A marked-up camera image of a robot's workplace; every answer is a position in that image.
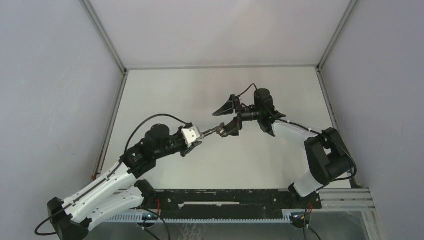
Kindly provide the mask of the metal water faucet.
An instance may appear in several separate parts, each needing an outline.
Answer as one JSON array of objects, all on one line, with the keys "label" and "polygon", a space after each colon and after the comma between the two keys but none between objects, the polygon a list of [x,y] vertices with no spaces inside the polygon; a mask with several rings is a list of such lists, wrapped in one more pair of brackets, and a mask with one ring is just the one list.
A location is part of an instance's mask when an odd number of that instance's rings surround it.
[{"label": "metal water faucet", "polygon": [[226,138],[228,136],[228,132],[225,130],[225,124],[222,122],[218,126],[204,131],[202,133],[202,137],[206,138],[212,134],[218,134],[221,138]]}]

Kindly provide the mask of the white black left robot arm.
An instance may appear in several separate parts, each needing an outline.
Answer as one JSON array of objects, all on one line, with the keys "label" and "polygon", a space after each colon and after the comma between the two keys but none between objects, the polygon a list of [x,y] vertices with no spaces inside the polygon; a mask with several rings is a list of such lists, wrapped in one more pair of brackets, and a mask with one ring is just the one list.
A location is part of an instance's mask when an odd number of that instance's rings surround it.
[{"label": "white black left robot arm", "polygon": [[155,124],[144,138],[125,151],[106,173],[79,192],[47,203],[49,221],[61,240],[83,240],[96,226],[126,210],[156,203],[156,191],[141,176],[156,166],[158,159],[190,153],[201,144],[198,127],[181,126],[171,135],[164,124]]}]

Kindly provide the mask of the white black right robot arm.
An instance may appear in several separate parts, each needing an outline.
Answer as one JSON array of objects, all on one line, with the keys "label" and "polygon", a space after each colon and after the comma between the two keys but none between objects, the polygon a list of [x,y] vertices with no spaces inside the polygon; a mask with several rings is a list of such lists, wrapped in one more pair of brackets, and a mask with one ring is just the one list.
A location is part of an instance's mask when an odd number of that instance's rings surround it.
[{"label": "white black right robot arm", "polygon": [[313,192],[333,182],[345,180],[342,175],[346,172],[351,172],[352,178],[356,175],[357,165],[335,128],[316,130],[287,119],[285,114],[275,109],[273,97],[266,88],[256,89],[253,98],[252,105],[245,105],[239,95],[230,95],[225,104],[212,115],[235,116],[230,123],[221,125],[217,133],[223,138],[238,136],[244,122],[256,121],[264,133],[302,147],[309,170],[289,186],[289,203],[293,207],[302,208]]}]

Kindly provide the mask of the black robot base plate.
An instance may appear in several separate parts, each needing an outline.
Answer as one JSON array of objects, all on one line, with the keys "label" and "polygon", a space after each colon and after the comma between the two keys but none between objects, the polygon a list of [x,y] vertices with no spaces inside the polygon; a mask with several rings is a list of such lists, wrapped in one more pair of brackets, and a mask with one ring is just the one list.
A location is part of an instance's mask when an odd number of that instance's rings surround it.
[{"label": "black robot base plate", "polygon": [[287,189],[163,189],[141,205],[161,217],[276,217],[277,212],[322,208],[320,195]]}]

